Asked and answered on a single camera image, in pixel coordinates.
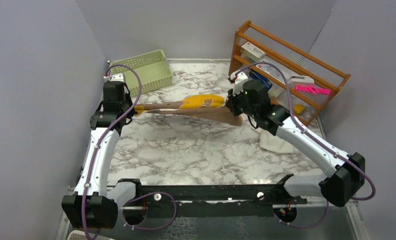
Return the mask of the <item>yellow brown bear towel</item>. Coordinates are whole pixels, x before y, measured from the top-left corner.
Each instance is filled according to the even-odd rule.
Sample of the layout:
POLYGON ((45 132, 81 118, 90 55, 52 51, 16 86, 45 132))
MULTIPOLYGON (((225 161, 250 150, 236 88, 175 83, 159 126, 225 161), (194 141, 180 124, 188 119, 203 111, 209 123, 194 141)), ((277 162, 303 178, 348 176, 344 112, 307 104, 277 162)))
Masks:
POLYGON ((136 116, 143 113, 179 115, 213 120, 232 126, 243 125, 242 117, 234 115, 226 103, 227 98, 220 95, 199 94, 173 102, 138 104, 134 110, 136 116))

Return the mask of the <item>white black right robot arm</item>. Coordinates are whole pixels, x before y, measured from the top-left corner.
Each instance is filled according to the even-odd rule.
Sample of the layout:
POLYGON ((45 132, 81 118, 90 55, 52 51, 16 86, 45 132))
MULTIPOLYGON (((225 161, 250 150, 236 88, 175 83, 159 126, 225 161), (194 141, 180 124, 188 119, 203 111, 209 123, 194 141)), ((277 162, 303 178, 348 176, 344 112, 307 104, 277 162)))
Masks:
POLYGON ((285 204, 295 196, 324 197, 343 207, 365 183, 365 158, 329 144, 305 127, 287 108, 273 104, 264 84, 243 81, 228 91, 226 106, 236 116, 245 114, 256 126, 293 145, 323 172, 320 176, 292 176, 274 190, 285 204))

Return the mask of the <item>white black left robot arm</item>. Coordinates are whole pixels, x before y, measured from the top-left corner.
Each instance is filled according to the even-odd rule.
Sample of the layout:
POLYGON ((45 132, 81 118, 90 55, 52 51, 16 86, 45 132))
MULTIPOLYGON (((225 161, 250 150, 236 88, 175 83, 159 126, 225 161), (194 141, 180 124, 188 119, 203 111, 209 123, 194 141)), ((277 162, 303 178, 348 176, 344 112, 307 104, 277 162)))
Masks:
POLYGON ((115 146, 124 125, 135 115, 127 84, 107 81, 103 99, 90 118, 90 143, 84 168, 73 194, 62 199, 62 209, 74 228, 112 229, 119 207, 107 192, 107 179, 115 146))

